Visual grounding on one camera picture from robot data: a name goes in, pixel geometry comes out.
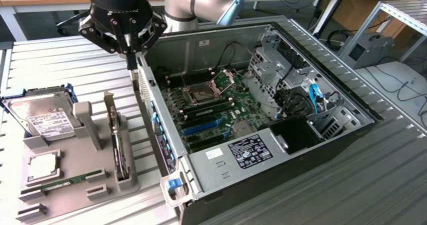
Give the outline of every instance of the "hard disk drive label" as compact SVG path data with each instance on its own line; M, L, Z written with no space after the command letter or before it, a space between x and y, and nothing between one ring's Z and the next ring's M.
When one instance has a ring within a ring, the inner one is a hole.
M228 144L228 147L242 169L252 167L254 164L273 157L257 134Z
M73 125L64 111L29 116L26 120L44 138L73 132Z

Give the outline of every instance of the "hard drive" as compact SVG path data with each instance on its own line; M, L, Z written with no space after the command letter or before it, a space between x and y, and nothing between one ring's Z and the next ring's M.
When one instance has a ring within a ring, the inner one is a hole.
M26 136L41 136L46 141L74 135L81 127L73 116L77 102L72 86L61 85L40 89L7 89L1 93L1 107L13 116Z

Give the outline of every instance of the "gray holder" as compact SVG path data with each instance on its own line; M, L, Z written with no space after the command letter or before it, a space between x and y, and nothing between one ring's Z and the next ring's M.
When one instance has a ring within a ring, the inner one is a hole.
M56 153L61 177L42 178L42 184L52 179L64 180L85 174L89 171L101 170L100 173L86 176L85 181L57 189L34 190L21 194L22 201L16 219L26 225L38 223L84 207L108 201L116 197L138 190L137 174L133 161L132 145L126 118L121 118L121 141L128 166L129 178L118 181L114 173L113 145L106 117L92 120L92 106L89 102L73 104L73 114L82 122L82 126L74 128L74 136L46 142L40 136L22 139L24 149L21 189L36 188L38 182L28 182L28 162L30 157ZM72 200L65 205L61 200Z

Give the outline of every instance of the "power supply label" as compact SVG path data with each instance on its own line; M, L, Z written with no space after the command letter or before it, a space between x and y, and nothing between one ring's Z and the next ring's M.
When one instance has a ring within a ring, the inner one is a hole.
M228 147L242 169L252 167L273 157L257 134L228 144Z

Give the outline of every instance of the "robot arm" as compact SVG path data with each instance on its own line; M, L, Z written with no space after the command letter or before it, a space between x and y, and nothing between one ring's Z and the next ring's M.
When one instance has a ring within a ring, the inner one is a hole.
M196 17L228 26L242 1L165 0L168 32L196 29ZM90 0L89 16L78 24L78 33L108 53L117 52L125 58L126 69L134 70L136 57L150 48L166 27L162 18L153 13L148 0Z
M136 57L150 48L165 29L166 23L153 14L148 0L90 0L89 16L78 24L84 38L108 53L125 57L128 70L137 68Z

